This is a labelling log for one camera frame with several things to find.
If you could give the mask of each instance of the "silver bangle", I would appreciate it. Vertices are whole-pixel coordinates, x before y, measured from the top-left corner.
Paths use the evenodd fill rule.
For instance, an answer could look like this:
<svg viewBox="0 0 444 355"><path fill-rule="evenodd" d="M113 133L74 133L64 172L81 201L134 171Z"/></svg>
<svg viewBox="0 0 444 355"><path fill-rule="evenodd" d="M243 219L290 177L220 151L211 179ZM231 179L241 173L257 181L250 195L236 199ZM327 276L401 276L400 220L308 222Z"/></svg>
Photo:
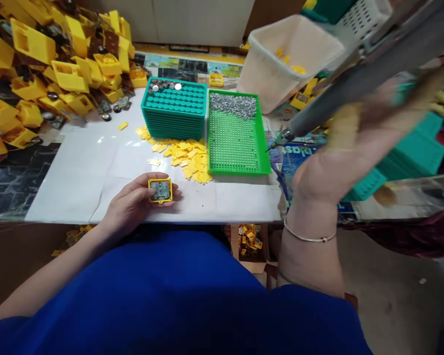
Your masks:
<svg viewBox="0 0 444 355"><path fill-rule="evenodd" d="M332 234L332 235L331 235L330 237L328 237L328 238L320 238L320 239L303 238L303 237L300 237L299 235L297 235L295 232L293 232L293 231L288 227L287 218L288 218L288 214L286 214L285 217L283 218L283 223L284 223L284 225L285 225L286 230L287 230L289 233L291 233L292 235L294 235L296 238L302 240L303 242L315 242L315 243L322 242L322 243L326 243L326 242L328 242L329 240L334 239L335 236L336 236L336 234L337 234L337 233L334 233L334 234Z"/></svg>

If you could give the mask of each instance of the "hand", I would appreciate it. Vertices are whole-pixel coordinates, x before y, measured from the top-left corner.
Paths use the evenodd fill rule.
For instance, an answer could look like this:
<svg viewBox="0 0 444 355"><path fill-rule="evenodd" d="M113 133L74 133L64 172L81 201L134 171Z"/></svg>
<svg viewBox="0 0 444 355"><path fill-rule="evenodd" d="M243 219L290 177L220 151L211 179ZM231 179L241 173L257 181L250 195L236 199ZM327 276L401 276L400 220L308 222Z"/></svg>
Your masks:
<svg viewBox="0 0 444 355"><path fill-rule="evenodd" d="M444 69L426 76L400 108L390 105L393 79L362 104L348 104L334 115L329 141L310 156L293 178L294 201L338 203L349 190L421 119L444 84Z"/></svg>
<svg viewBox="0 0 444 355"><path fill-rule="evenodd" d="M148 199L156 191L148 188L148 180L157 178L168 178L168 174L146 173L126 185L110 202L99 226L104 227L114 238L120 239L133 232L152 208L174 205L174 200L163 204L149 202ZM180 197L182 193L178 185L173 183L172 187L173 199Z"/></svg>

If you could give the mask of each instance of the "blue shirt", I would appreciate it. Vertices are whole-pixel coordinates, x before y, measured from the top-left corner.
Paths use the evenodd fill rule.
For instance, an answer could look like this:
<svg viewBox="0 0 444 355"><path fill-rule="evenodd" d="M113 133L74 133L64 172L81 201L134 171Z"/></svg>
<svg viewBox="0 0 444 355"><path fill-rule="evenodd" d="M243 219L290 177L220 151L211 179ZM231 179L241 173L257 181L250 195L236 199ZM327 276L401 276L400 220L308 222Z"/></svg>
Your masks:
<svg viewBox="0 0 444 355"><path fill-rule="evenodd" d="M0 354L371 354L345 300L267 291L205 232L115 248L33 317L0 320Z"/></svg>

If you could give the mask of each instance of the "white table surface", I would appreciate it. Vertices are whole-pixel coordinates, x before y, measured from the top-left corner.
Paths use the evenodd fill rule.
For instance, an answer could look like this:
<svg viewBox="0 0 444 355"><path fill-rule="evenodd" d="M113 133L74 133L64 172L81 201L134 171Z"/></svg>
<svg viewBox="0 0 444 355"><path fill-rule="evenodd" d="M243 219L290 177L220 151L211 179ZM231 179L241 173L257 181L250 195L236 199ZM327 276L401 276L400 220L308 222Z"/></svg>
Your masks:
<svg viewBox="0 0 444 355"><path fill-rule="evenodd" d="M150 222L239 223L280 219L281 189L272 172L266 177L214 176L205 185L186 180L171 157L152 152L135 129L145 125L140 103L145 90L137 89L129 111L111 113L104 122L97 111L88 123L68 122L59 151L39 188L25 220L47 223L98 223L111 199L134 178L149 171L167 173L180 186L183 198L175 206L157 209ZM118 130L127 121L128 127ZM148 159L159 159L159 167Z"/></svg>

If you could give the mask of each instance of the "floor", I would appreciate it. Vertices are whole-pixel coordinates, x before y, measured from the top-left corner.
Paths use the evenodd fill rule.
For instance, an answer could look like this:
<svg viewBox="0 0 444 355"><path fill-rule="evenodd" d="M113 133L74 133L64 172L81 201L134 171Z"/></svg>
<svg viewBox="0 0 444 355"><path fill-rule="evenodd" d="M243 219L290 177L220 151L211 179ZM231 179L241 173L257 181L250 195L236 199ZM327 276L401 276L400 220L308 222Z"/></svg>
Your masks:
<svg viewBox="0 0 444 355"><path fill-rule="evenodd" d="M69 229L0 224L0 302L51 260ZM444 329L444 275L438 264L393 253L362 232L340 231L338 240L346 291L359 300L360 320L373 353L435 354Z"/></svg>

